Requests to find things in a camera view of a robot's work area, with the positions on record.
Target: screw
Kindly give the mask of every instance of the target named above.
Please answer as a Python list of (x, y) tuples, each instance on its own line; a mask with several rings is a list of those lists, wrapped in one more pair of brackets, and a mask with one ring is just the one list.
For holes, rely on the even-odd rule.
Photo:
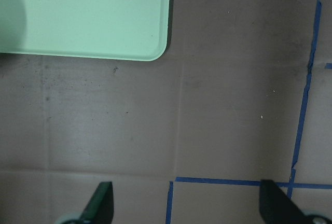
[(324, 220), (321, 217), (315, 217), (315, 218), (313, 218), (312, 222), (314, 224), (326, 224), (326, 220)]

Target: metal bolt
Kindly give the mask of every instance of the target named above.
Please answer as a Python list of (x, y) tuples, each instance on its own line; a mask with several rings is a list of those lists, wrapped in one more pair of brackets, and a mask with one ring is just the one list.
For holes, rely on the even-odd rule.
[(312, 222), (314, 224), (327, 224), (326, 220), (324, 220), (321, 217), (315, 217), (315, 218), (313, 218)]

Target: green tray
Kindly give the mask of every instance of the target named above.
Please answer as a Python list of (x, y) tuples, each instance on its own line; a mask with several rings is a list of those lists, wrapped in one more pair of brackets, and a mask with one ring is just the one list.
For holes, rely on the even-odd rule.
[(0, 0), (0, 52), (152, 61), (169, 0)]

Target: floor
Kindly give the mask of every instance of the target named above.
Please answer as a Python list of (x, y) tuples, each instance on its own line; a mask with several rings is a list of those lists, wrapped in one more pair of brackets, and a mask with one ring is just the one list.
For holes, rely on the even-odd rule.
[(114, 224), (262, 223), (262, 178), (332, 218), (332, 0), (319, 1), (315, 21), (317, 0), (174, 0), (154, 62), (1, 54), (0, 223), (54, 223), (103, 180)]

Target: mint green plastic tray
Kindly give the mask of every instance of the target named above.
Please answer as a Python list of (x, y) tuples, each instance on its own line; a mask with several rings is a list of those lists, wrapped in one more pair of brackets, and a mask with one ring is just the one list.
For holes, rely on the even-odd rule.
[(0, 0), (0, 52), (152, 61), (169, 0)]

